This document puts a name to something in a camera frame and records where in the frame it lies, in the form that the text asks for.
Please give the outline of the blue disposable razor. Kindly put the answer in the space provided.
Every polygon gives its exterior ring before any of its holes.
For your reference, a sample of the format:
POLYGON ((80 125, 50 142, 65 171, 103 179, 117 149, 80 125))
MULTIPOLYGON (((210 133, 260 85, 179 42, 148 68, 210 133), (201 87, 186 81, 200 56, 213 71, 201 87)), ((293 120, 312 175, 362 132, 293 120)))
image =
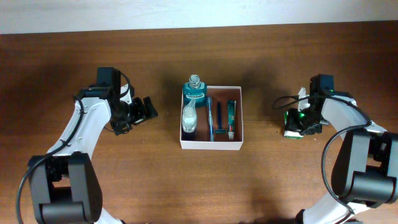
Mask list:
POLYGON ((221 103, 217 102, 217 128, 214 130, 215 134, 225 134, 228 131, 223 128, 222 123, 222 110, 221 110, 221 103))

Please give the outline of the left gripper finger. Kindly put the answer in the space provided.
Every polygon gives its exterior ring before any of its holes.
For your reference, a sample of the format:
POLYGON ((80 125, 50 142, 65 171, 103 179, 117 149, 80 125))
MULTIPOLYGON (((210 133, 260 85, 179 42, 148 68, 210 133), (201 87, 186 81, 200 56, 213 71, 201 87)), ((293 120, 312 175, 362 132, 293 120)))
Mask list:
POLYGON ((133 125, 141 124, 147 119, 146 108, 139 97, 134 98, 130 104, 130 117, 133 125))
POLYGON ((158 117, 158 112, 155 109, 154 105, 152 104, 150 97, 149 96, 145 97, 143 99, 143 102, 146 109, 146 118, 152 119, 158 117))

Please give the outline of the clear pump sanitizer bottle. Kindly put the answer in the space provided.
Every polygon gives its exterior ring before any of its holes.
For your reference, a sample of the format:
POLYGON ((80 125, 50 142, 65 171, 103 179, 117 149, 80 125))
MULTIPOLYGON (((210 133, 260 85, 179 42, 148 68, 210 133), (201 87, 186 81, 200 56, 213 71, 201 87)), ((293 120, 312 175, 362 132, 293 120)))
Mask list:
POLYGON ((196 100, 191 100, 182 112, 182 138, 184 140, 193 141, 196 138, 197 120, 196 100))

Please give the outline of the teal mouthwash bottle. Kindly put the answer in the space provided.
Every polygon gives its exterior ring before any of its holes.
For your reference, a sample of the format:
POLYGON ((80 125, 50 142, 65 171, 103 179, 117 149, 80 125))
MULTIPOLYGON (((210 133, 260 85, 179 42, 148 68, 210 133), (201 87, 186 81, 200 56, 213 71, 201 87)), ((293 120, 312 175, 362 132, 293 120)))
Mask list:
POLYGON ((200 80, 198 75, 191 75, 189 81, 183 85, 183 103, 188 105, 191 100, 196 100, 195 107, 206 105, 207 84, 200 80))

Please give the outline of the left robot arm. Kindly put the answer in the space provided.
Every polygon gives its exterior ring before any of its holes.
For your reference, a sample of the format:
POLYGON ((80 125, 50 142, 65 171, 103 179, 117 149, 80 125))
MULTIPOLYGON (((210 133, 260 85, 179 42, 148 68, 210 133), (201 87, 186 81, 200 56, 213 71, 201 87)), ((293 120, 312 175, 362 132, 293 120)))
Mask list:
POLYGON ((96 83, 74 97, 75 109, 57 142, 32 156, 28 182, 37 223, 122 223, 103 207, 103 194, 91 158, 102 130, 115 135, 157 117, 149 97, 134 96, 126 75, 113 67, 97 69, 96 83))

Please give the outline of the green white soap packet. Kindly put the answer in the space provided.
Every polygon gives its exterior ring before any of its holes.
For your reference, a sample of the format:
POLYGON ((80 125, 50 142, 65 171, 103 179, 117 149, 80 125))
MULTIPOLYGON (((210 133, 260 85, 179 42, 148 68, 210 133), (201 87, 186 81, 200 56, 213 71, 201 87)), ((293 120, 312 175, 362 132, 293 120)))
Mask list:
MULTIPOLYGON (((287 124, 288 115, 289 115, 289 112, 286 111, 284 113, 284 124, 285 125, 287 124)), ((293 131, 289 131, 289 130, 286 130, 286 129, 284 130, 284 137, 285 138, 289 138, 289 139, 302 139, 303 138, 303 136, 300 135, 298 132, 293 132, 293 131)))

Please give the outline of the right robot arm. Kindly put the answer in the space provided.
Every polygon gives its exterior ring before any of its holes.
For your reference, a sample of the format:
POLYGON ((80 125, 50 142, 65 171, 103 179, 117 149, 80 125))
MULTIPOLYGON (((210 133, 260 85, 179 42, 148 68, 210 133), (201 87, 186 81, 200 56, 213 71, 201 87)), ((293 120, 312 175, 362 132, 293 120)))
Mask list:
POLYGON ((296 223, 345 223, 358 213, 397 200, 397 134, 378 126, 333 76, 310 79, 310 89, 293 97, 297 108, 284 114, 284 137, 301 139, 332 125, 321 172, 326 194, 295 217, 296 223))

